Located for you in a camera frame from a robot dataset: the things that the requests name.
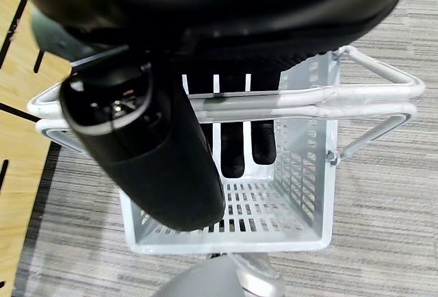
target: black strip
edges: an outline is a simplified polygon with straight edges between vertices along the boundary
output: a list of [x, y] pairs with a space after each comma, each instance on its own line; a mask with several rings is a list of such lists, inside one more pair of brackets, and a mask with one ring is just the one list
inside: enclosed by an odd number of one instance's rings
[[5, 180], [6, 170], [8, 169], [8, 166], [9, 166], [9, 160], [4, 160], [0, 170], [0, 191], [1, 191], [1, 186], [3, 185], [3, 181]]
[[5, 62], [6, 53], [8, 52], [9, 46], [11, 45], [12, 37], [15, 34], [16, 28], [20, 23], [20, 18], [25, 11], [27, 0], [20, 0], [20, 3], [16, 9], [14, 18], [12, 19], [11, 25], [9, 26], [8, 33], [6, 34], [5, 40], [3, 41], [3, 45], [0, 49], [0, 69]]
[[38, 57], [36, 58], [35, 65], [34, 65], [34, 72], [38, 73], [41, 66], [42, 57], [44, 56], [44, 51], [40, 51], [38, 53]]
[[27, 114], [26, 112], [15, 109], [14, 107], [10, 107], [9, 105], [6, 105], [4, 103], [0, 103], [0, 110], [33, 122], [37, 122], [40, 120], [39, 117], [32, 116], [31, 114]]

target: gray carpet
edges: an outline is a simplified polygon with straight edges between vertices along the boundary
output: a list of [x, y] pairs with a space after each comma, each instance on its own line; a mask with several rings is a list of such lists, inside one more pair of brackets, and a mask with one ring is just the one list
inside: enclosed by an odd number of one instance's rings
[[[355, 45], [426, 82], [415, 102], [420, 117], [337, 169], [328, 248], [273, 254], [272, 262], [287, 296], [438, 296], [438, 0], [402, 0]], [[378, 81], [348, 62], [342, 75]], [[340, 145], [372, 123], [343, 122]], [[151, 296], [201, 261], [131, 253], [114, 185], [91, 159], [62, 149], [56, 163], [56, 154], [52, 149], [14, 296]]]

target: white wire basket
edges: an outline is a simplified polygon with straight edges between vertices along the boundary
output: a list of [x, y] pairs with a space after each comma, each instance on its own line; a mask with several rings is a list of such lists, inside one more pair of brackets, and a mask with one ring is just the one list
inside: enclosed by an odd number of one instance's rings
[[[340, 85], [341, 56], [370, 69], [390, 83]], [[219, 79], [213, 77], [215, 91]], [[183, 77], [187, 92], [187, 83]], [[51, 140], [85, 152], [68, 132], [53, 86], [29, 102], [29, 111], [44, 119], [37, 130]], [[201, 123], [213, 123], [213, 158], [220, 170], [220, 124], [242, 121], [244, 174], [223, 177], [227, 201], [224, 218], [192, 232], [169, 229], [149, 217], [120, 191], [129, 247], [146, 254], [255, 253], [319, 250], [331, 240], [335, 168], [359, 148], [411, 120], [409, 99], [424, 84], [414, 76], [376, 61], [354, 47], [318, 55], [281, 74], [279, 91], [190, 95]], [[386, 116], [375, 128], [337, 151], [337, 120]], [[253, 160], [250, 122], [274, 120], [276, 161]]]

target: black padding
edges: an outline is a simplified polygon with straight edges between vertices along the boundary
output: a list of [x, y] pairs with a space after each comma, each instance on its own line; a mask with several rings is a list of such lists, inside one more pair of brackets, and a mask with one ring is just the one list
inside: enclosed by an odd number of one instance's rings
[[[223, 63], [219, 72], [219, 86], [221, 92], [245, 91], [245, 72], [234, 63]], [[220, 136], [222, 174], [228, 178], [241, 177], [245, 171], [243, 123], [221, 124]]]

